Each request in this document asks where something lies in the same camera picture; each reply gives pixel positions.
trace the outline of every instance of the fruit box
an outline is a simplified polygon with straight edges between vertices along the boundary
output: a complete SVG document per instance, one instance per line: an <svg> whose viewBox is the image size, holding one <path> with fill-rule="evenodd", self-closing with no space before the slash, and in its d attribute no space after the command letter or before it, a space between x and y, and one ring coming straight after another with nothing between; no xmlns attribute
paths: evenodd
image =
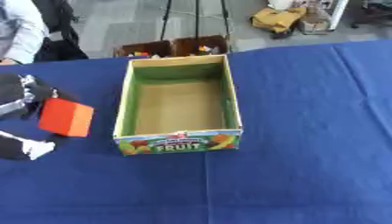
<svg viewBox="0 0 392 224"><path fill-rule="evenodd" d="M123 155L238 149L241 134L226 55L129 63L114 132Z"/></svg>

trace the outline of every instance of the red cube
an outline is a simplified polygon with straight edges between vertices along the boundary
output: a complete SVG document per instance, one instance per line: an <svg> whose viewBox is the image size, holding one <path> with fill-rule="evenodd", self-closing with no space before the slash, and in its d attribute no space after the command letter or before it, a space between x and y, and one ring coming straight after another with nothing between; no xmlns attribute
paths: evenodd
<svg viewBox="0 0 392 224"><path fill-rule="evenodd" d="M39 127L68 137L86 137L93 118L92 107L59 98L45 101Z"/></svg>

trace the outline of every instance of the fruit label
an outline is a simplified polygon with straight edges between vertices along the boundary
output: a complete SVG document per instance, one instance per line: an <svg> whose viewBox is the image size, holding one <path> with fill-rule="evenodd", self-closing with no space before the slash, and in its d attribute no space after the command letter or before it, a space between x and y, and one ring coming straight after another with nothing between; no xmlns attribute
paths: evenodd
<svg viewBox="0 0 392 224"><path fill-rule="evenodd" d="M167 136L131 136L117 140L124 155L238 149L239 130L203 131Z"/></svg>

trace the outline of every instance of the black chair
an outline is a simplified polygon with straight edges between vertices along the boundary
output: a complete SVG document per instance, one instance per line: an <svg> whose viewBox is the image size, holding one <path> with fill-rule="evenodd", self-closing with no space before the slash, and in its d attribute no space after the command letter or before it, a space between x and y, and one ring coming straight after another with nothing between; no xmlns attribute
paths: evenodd
<svg viewBox="0 0 392 224"><path fill-rule="evenodd" d="M392 7L381 3L369 3L366 7L362 7L362 11L362 15L351 24L352 28L356 29L359 25L365 24L392 26L388 23L392 20Z"/></svg>
<svg viewBox="0 0 392 224"><path fill-rule="evenodd" d="M88 56L79 47L79 35L72 27L78 22L67 0L32 0L42 14L50 33L61 32L62 40L46 38L35 62L54 60L86 60Z"/></svg>

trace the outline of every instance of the person's arm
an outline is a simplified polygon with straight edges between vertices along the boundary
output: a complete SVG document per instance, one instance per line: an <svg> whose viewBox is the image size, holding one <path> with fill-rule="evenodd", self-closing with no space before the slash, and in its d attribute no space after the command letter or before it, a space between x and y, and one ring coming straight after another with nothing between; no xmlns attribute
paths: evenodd
<svg viewBox="0 0 392 224"><path fill-rule="evenodd" d="M0 65L33 62L35 54L47 36L47 29L39 10L32 0L4 0L4 7L8 18L17 21L17 31Z"/></svg>

